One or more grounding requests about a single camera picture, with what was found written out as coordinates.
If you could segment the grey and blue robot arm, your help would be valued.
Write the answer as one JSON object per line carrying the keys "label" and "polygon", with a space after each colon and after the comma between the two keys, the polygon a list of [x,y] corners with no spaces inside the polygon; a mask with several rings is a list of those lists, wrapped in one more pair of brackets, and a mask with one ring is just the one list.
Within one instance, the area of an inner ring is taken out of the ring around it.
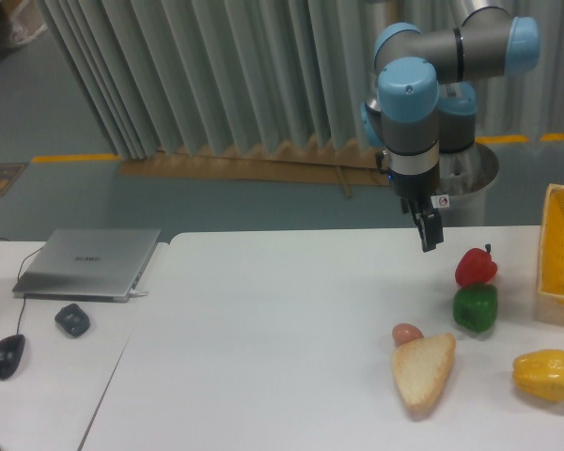
{"label": "grey and blue robot arm", "polygon": [[442,86],[518,75],[540,59],[541,33],[532,17],[514,17],[501,1],[453,1],[453,29],[423,33],[393,23],[376,39],[373,87],[361,106],[376,165],[403,212],[412,216],[422,249],[444,239],[432,198],[440,187]]}

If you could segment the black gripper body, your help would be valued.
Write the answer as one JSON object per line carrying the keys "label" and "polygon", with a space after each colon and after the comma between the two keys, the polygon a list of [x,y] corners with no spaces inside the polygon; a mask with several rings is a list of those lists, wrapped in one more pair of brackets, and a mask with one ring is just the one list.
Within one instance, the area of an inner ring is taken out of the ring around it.
{"label": "black gripper body", "polygon": [[387,176],[392,191],[409,203],[409,212],[422,214],[442,210],[436,192],[440,187],[439,153],[431,148],[419,155],[405,156],[388,149],[375,154],[376,168]]}

